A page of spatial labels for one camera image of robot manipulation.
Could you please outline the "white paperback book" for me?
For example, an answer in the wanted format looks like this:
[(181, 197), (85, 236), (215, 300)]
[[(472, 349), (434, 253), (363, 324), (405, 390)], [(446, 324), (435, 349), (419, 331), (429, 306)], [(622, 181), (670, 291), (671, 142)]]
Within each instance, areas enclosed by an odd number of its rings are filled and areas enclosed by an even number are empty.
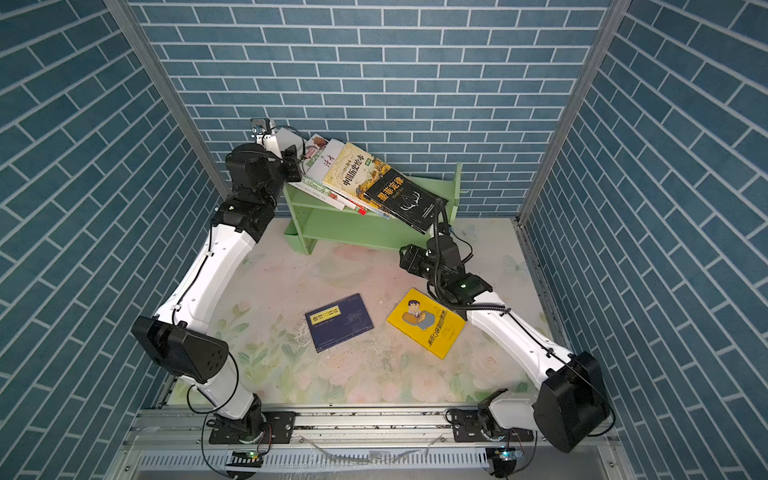
[(323, 186), (319, 185), (308, 176), (308, 162), (316, 160), (319, 153), (325, 147), (327, 141), (318, 135), (314, 135), (309, 140), (303, 139), (299, 134), (290, 128), (281, 128), (276, 131), (280, 151), (295, 145), (300, 159), (302, 180), (290, 185), (323, 202), (333, 209), (343, 211), (345, 205), (339, 201), (333, 194), (329, 193)]

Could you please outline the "green nature encyclopedia book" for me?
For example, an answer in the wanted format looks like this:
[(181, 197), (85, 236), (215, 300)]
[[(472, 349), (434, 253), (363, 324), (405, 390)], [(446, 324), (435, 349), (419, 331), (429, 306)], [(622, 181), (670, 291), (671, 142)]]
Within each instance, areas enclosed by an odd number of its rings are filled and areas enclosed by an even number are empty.
[(345, 144), (339, 140), (326, 140), (318, 134), (313, 135), (306, 143), (305, 157), (301, 164), (302, 179), (297, 188), (333, 209), (339, 211), (349, 209), (365, 215), (367, 211), (364, 207), (348, 200), (323, 183), (325, 175), (344, 146)]

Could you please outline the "white red-lettered magazine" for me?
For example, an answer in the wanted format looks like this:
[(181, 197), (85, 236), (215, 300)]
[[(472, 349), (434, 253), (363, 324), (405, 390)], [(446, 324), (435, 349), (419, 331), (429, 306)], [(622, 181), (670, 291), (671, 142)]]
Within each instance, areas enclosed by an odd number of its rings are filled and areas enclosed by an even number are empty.
[(323, 150), (319, 153), (318, 158), (312, 163), (309, 168), (308, 176), (323, 186), (329, 193), (333, 194), (339, 201), (341, 201), (346, 207), (353, 210), (355, 213), (360, 213), (360, 207), (354, 202), (350, 201), (343, 194), (338, 193), (333, 187), (328, 187), (324, 183), (324, 178), (329, 172), (331, 166), (340, 155), (345, 144), (339, 140), (329, 140)]

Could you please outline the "black slipcase box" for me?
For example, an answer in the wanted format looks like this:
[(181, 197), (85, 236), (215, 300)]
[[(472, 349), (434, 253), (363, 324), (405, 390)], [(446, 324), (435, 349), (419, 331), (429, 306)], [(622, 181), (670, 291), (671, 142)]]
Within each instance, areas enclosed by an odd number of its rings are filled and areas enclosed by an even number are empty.
[(421, 234), (432, 229), (437, 205), (446, 204), (444, 198), (394, 169), (375, 174), (372, 180), (359, 186), (358, 192), (365, 200)]

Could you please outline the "yellow history book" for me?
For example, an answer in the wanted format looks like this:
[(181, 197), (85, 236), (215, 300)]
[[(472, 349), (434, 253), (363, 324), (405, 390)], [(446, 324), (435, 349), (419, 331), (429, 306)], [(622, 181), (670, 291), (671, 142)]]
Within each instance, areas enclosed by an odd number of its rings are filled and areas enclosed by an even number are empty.
[(355, 204), (375, 212), (385, 219), (391, 216), (376, 201), (367, 200), (364, 193), (380, 180), (391, 167), (352, 143), (330, 140), (323, 154), (330, 155), (330, 165), (323, 184)]

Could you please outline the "dark blue book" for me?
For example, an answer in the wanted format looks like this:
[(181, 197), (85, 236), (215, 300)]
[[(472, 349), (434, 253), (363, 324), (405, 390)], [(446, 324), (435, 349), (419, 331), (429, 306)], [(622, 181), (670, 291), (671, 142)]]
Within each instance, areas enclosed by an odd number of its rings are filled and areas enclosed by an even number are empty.
[(359, 293), (307, 312), (305, 319), (317, 353), (374, 328)]

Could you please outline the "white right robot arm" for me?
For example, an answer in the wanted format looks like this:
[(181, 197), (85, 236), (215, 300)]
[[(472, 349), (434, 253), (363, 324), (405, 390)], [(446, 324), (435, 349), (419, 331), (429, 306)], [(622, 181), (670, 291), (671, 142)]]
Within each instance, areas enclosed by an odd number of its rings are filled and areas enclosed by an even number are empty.
[(535, 429), (564, 453), (587, 437), (606, 433), (597, 428), (616, 416), (599, 361), (586, 351), (576, 355), (555, 343), (503, 304), (487, 281), (466, 271), (451, 237), (433, 237), (425, 248), (402, 247), (399, 265), (426, 279), (439, 304), (487, 334), (533, 382), (538, 394), (528, 414), (508, 392), (491, 396), (486, 410), (496, 428)]

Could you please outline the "green metal bookshelf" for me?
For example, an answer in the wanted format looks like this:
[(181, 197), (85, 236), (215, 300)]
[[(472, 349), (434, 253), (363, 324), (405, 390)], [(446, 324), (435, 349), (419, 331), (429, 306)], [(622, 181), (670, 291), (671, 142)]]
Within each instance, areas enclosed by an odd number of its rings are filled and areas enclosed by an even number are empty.
[(398, 250), (408, 244), (424, 247), (429, 238), (396, 219), (337, 210), (293, 184), (287, 184), (283, 193), (291, 213), (284, 238), (298, 253), (311, 254), (319, 241)]

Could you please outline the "yellow cartoon cover book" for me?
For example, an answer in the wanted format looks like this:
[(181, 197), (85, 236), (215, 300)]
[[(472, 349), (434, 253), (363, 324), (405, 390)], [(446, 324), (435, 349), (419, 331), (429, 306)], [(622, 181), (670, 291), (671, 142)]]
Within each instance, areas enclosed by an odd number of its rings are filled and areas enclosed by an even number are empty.
[(387, 322), (441, 360), (466, 325), (461, 316), (415, 288), (407, 291)]

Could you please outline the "right aluminium corner post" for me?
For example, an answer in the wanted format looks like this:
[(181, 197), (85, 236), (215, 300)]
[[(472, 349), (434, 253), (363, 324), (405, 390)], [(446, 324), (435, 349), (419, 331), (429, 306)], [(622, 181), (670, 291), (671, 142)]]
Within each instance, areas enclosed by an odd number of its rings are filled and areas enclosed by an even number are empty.
[(519, 225), (524, 225), (532, 216), (535, 203), (557, 162), (557, 157), (630, 5), (630, 0), (616, 0), (610, 3), (517, 215)]

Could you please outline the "aluminium corner post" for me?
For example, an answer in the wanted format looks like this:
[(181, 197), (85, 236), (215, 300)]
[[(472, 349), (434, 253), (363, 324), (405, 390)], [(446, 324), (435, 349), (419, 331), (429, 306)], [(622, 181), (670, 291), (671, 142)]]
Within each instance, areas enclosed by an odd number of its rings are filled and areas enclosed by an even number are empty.
[(519, 225), (524, 225), (532, 216), (535, 203), (557, 162), (557, 157), (630, 5), (630, 0), (616, 0), (610, 3), (517, 215)]
[(217, 166), (202, 134), (185, 107), (131, 6), (123, 0), (104, 0), (104, 4), (145, 69), (152, 85), (175, 119), (184, 139), (189, 143), (199, 163), (208, 174), (219, 196), (225, 199), (229, 194), (225, 177)]

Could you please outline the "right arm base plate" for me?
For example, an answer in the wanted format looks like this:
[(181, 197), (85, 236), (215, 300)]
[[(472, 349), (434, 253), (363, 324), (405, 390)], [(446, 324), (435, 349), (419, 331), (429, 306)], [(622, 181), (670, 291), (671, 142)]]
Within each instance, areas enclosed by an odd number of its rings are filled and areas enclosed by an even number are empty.
[(450, 408), (444, 412), (457, 443), (510, 442), (527, 443), (534, 440), (532, 430), (503, 429), (487, 413), (478, 410)]

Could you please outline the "left aluminium corner post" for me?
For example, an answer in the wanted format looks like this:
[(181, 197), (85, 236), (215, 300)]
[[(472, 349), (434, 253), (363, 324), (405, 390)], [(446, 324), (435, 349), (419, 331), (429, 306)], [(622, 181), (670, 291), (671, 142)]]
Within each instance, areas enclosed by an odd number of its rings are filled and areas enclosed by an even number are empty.
[(189, 143), (199, 163), (208, 174), (219, 196), (225, 199), (229, 194), (225, 177), (217, 166), (202, 134), (185, 107), (131, 6), (123, 0), (104, 0), (104, 4), (145, 69), (152, 85), (175, 119), (184, 139)]

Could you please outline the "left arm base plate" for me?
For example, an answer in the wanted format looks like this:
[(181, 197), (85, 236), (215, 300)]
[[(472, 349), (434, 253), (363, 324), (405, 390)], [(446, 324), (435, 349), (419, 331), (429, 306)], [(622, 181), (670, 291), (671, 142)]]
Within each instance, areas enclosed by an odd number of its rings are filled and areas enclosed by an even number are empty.
[(256, 410), (243, 419), (232, 420), (214, 414), (206, 421), (213, 445), (283, 445), (292, 438), (297, 414), (293, 411)]

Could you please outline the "aluminium front rail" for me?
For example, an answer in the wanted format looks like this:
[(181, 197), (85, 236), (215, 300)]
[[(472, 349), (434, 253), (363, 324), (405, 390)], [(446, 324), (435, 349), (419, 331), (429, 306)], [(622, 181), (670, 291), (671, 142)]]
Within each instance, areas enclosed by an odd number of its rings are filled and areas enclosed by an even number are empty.
[(632, 479), (618, 437), (589, 437), (569, 453), (522, 429), (492, 437), (473, 408), (267, 408), (262, 442), (241, 444), (181, 409), (143, 410), (109, 479), (440, 478)]

